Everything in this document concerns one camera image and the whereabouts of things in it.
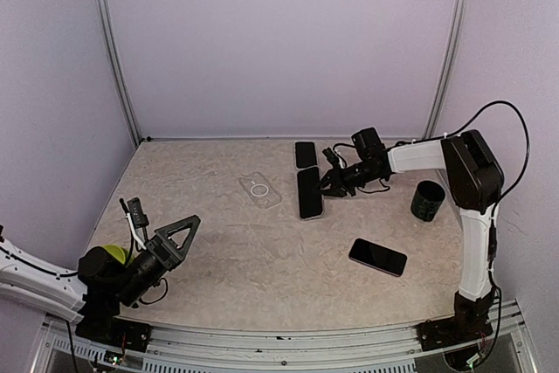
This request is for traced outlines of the clear case with heart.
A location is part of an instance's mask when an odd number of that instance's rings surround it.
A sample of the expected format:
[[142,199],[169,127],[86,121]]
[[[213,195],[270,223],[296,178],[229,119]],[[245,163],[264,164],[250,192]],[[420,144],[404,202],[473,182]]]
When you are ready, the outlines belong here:
[[258,171],[241,175],[238,182],[254,205],[261,210],[269,209],[282,201],[280,193]]

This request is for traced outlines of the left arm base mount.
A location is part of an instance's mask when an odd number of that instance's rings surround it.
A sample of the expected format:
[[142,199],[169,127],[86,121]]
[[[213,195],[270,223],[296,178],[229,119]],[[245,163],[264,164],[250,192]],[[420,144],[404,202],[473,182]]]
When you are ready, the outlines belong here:
[[145,353],[153,327],[139,321],[129,321],[118,317],[116,307],[95,307],[86,304],[79,314],[75,332],[78,337],[90,341]]

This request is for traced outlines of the dark red phone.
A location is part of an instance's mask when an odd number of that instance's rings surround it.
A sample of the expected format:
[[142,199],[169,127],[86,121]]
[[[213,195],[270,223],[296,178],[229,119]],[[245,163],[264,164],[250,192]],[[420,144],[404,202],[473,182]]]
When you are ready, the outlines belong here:
[[385,246],[357,238],[349,251],[349,259],[395,277],[401,277],[407,256]]

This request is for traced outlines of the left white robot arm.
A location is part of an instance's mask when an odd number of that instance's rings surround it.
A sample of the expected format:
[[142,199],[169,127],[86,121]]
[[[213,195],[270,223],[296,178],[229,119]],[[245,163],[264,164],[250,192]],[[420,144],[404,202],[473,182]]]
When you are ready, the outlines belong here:
[[57,315],[82,323],[103,342],[122,333],[116,315],[120,306],[132,307],[163,276],[186,259],[201,219],[197,215],[168,224],[152,238],[126,215],[131,239],[141,251],[119,261],[102,246],[90,249],[71,271],[38,259],[1,238],[1,293]]

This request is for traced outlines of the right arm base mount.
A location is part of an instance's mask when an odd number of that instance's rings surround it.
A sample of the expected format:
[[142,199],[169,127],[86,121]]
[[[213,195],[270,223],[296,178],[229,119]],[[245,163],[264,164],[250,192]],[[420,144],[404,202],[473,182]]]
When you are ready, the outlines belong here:
[[490,336],[493,327],[488,312],[492,305],[492,294],[473,301],[456,293],[452,316],[427,320],[417,325],[422,350],[442,349],[480,339],[483,335]]

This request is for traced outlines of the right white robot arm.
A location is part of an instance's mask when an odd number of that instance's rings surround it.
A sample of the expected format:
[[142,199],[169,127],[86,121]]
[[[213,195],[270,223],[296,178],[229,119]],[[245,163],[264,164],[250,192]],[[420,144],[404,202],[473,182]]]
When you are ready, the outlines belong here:
[[360,161],[343,168],[331,148],[322,154],[332,168],[314,186],[326,197],[354,196],[356,190],[376,180],[417,170],[446,172],[450,195],[459,208],[464,251],[458,294],[477,301],[492,291],[490,261],[496,253],[494,217],[504,184],[504,174],[482,134],[467,130],[434,140],[385,147],[374,128],[352,136]]

